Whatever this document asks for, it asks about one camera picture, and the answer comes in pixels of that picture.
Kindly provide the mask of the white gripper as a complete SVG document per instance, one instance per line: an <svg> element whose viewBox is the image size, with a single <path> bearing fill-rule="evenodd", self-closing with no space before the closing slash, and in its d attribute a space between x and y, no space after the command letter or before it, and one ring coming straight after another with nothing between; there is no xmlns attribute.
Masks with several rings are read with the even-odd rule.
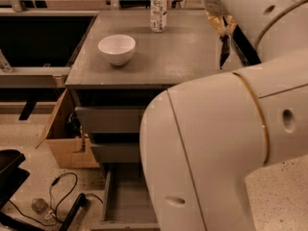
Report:
<svg viewBox="0 0 308 231"><path fill-rule="evenodd" d="M206 15L210 25L217 31L217 33L221 37L224 37L226 34L231 36L237 27L237 22L232 15L227 15L225 17L227 22L225 28L221 15L228 14L228 10L226 10L222 0L202 0L202 4L207 12Z"/></svg>

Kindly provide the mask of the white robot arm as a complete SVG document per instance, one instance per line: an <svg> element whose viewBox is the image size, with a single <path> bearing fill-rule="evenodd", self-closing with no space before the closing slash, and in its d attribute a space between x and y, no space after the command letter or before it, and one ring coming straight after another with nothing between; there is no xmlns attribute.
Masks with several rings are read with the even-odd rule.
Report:
<svg viewBox="0 0 308 231"><path fill-rule="evenodd" d="M159 94L141 162L161 231L255 231L246 176L307 152L307 0L203 0L261 62Z"/></svg>

